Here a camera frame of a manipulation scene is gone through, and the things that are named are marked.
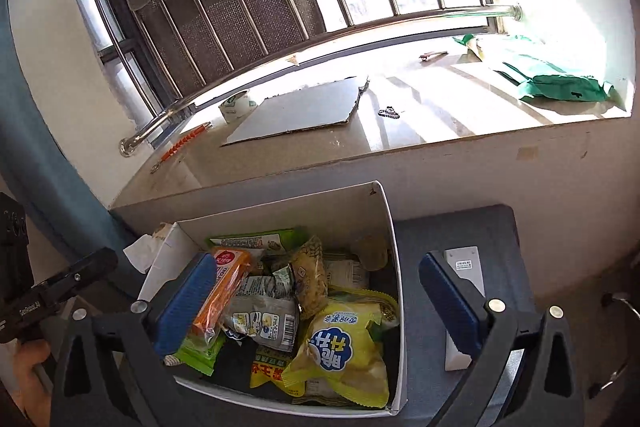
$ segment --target white cardboard box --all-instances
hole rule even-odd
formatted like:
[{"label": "white cardboard box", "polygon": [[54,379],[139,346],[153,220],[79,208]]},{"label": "white cardboard box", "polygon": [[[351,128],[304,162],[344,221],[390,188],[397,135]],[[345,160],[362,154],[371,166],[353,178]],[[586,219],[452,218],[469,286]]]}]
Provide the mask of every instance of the white cardboard box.
[{"label": "white cardboard box", "polygon": [[398,414],[406,403],[406,345],[402,280],[393,222],[385,193],[379,182],[317,192],[213,216],[179,221],[173,225],[149,269],[139,298],[151,300],[164,282],[178,277],[196,252],[207,249],[205,244],[207,237],[257,233],[298,226],[307,227],[310,233],[316,234],[322,240],[326,250],[348,247],[358,238],[372,232],[384,233],[387,236],[392,250],[389,262],[393,263],[395,269],[392,273],[395,274],[398,284],[400,306],[398,379],[389,381],[390,396],[393,396],[393,400],[381,410],[315,407],[263,399],[197,379],[188,380],[177,377],[177,382],[220,400],[271,412],[333,418],[384,417]]}]

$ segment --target snack package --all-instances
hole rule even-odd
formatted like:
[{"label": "snack package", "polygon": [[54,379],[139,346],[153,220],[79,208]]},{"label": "snack package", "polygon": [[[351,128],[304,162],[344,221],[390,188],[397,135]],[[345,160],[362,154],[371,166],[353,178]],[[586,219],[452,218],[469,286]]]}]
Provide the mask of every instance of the snack package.
[{"label": "snack package", "polygon": [[286,299],[293,295],[295,279],[291,266],[287,264],[273,273],[273,275],[263,275],[247,277],[238,286],[236,297],[247,295],[264,295],[276,299]]},{"label": "snack package", "polygon": [[296,297],[305,320],[313,317],[327,302],[327,283],[322,264],[322,243],[313,236],[296,251],[291,260],[296,278]]},{"label": "snack package", "polygon": [[400,325],[400,307],[396,300],[386,293],[376,292],[374,290],[360,290],[351,288],[339,288],[331,286],[329,288],[329,296],[334,301],[344,303],[377,303],[380,305],[382,312],[382,321],[380,325],[372,325],[369,333],[372,334],[375,341],[379,340],[379,335],[375,335],[376,331],[386,331]]},{"label": "snack package", "polygon": [[191,327],[192,334],[204,338],[207,346],[215,338],[222,310],[255,263],[252,252],[242,248],[213,247],[211,254],[218,265],[216,283]]},{"label": "snack package", "polygon": [[258,344],[290,353],[298,331],[298,305],[293,299],[264,295],[233,297],[220,322]]},{"label": "snack package", "polygon": [[383,408],[389,399],[386,366],[369,334],[370,325],[381,322],[379,303],[330,299],[306,330],[296,357],[282,372],[284,385],[325,378],[346,399]]},{"label": "snack package", "polygon": [[375,233],[357,240],[351,251],[358,256],[365,270],[373,272],[383,269],[389,257],[389,245],[385,235]]},{"label": "snack package", "polygon": [[306,381],[305,394],[294,397],[291,403],[293,405],[300,405],[310,401],[330,407],[355,405],[353,402],[336,393],[326,381],[326,378],[309,378],[309,380]]},{"label": "snack package", "polygon": [[273,230],[273,232],[241,233],[225,237],[209,237],[210,247],[258,248],[267,255],[284,254],[302,245],[308,238],[304,229]]},{"label": "snack package", "polygon": [[194,339],[191,335],[187,335],[187,337],[182,341],[180,349],[175,353],[175,357],[181,362],[190,365],[194,369],[210,377],[213,374],[213,366],[216,363],[218,353],[220,352],[220,349],[222,349],[222,346],[225,345],[225,340],[225,335],[218,335],[211,346],[206,349],[202,349],[198,339]]},{"label": "snack package", "polygon": [[323,255],[324,272],[329,286],[352,289],[366,289],[369,287],[369,272],[360,261],[353,259],[328,259]]},{"label": "snack package", "polygon": [[260,387],[262,384],[272,381],[278,388],[289,396],[303,396],[305,384],[297,383],[291,387],[285,387],[282,381],[282,372],[291,362],[291,356],[280,351],[258,346],[255,350],[254,364],[251,367],[251,380],[249,387]]}]

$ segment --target metal screw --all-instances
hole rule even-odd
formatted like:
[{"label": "metal screw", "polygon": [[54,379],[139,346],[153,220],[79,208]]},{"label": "metal screw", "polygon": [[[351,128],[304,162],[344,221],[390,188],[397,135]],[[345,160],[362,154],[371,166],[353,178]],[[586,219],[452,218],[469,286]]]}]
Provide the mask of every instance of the metal screw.
[{"label": "metal screw", "polygon": [[86,317],[86,310],[84,308],[78,308],[76,311],[74,311],[72,317],[75,321],[81,321]]},{"label": "metal screw", "polygon": [[562,311],[562,308],[560,306],[551,306],[551,308],[549,308],[549,313],[556,319],[561,319],[562,317],[564,317],[564,312]]},{"label": "metal screw", "polygon": [[489,301],[489,308],[496,313],[502,313],[507,309],[507,306],[500,299],[491,299]]},{"label": "metal screw", "polygon": [[135,301],[132,305],[131,305],[131,312],[133,313],[142,313],[145,312],[146,309],[149,307],[149,303],[146,301]]}]

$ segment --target cardboard sheet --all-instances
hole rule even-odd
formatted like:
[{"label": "cardboard sheet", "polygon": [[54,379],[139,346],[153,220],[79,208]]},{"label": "cardboard sheet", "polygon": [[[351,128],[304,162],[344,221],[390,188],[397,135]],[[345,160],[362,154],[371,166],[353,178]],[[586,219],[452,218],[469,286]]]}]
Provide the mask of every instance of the cardboard sheet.
[{"label": "cardboard sheet", "polygon": [[225,145],[348,123],[368,85],[366,76],[354,76],[267,98],[231,133]]}]

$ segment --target yellow snack bag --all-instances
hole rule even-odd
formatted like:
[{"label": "yellow snack bag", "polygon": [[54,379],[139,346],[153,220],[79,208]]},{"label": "yellow snack bag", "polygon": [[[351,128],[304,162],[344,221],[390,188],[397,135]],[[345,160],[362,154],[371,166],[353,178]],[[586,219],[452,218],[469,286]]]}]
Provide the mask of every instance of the yellow snack bag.
[{"label": "yellow snack bag", "polygon": [[262,384],[272,381],[289,396],[297,397],[305,394],[305,383],[295,383],[289,387],[282,381],[282,372],[289,362],[291,356],[282,351],[276,351],[269,347],[258,346],[255,350],[254,364],[251,368],[251,380],[249,387],[260,387]]},{"label": "yellow snack bag", "polygon": [[329,304],[317,314],[296,358],[282,372],[287,387],[323,377],[341,396],[382,409],[389,399],[386,366],[369,326],[382,321],[376,302]]}]

